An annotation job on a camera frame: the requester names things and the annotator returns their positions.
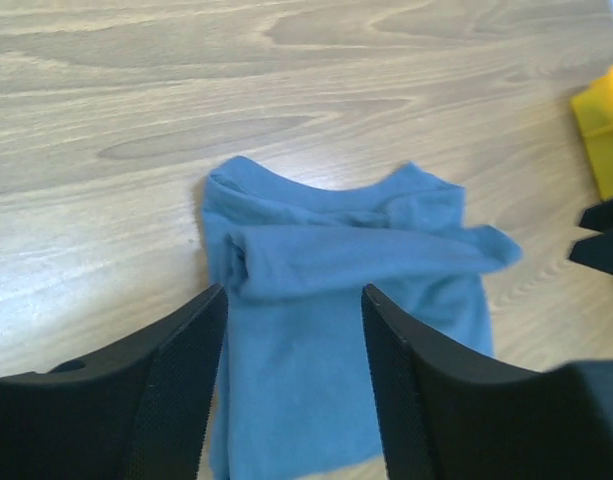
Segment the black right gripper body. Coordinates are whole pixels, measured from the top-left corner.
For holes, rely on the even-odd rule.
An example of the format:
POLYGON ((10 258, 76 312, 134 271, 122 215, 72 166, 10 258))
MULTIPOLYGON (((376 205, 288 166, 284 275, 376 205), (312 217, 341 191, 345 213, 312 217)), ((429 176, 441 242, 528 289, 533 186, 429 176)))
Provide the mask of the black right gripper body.
POLYGON ((569 260, 613 276, 613 198, 587 208, 579 226, 595 235, 577 240, 569 260))

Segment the teal blue t-shirt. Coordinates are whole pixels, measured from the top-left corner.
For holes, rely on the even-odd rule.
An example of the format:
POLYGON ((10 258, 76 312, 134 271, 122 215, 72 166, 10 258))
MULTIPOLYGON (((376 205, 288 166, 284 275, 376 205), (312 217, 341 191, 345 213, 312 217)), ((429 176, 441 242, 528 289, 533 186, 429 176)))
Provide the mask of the teal blue t-shirt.
POLYGON ((364 286, 485 355, 482 278, 517 262, 502 231, 463 222, 465 192, 407 164, 344 191, 245 157, 212 170, 201 207, 212 282, 228 296, 210 465, 217 479, 295 479, 382 452, 364 286))

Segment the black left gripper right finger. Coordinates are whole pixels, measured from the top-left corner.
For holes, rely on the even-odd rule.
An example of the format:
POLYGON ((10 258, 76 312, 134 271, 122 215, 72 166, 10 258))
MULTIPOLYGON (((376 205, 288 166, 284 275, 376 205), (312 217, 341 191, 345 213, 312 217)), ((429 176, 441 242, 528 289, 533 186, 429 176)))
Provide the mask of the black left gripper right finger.
POLYGON ((391 479, 613 479, 613 360, 534 372, 362 293, 391 479))

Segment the yellow plastic bin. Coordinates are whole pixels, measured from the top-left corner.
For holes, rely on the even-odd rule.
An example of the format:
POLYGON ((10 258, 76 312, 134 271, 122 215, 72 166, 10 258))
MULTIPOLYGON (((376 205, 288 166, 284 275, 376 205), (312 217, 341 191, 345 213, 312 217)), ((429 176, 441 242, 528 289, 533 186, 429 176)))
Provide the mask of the yellow plastic bin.
POLYGON ((601 200, 613 198, 613 65, 573 96, 571 107, 601 200))

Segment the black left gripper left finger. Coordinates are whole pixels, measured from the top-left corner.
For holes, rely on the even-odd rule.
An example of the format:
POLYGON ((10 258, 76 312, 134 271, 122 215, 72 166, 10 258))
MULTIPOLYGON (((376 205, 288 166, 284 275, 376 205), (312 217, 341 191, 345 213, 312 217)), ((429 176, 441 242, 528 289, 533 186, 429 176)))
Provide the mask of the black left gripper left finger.
POLYGON ((0 378, 0 479, 193 479, 228 300, 170 315, 45 373, 0 378))

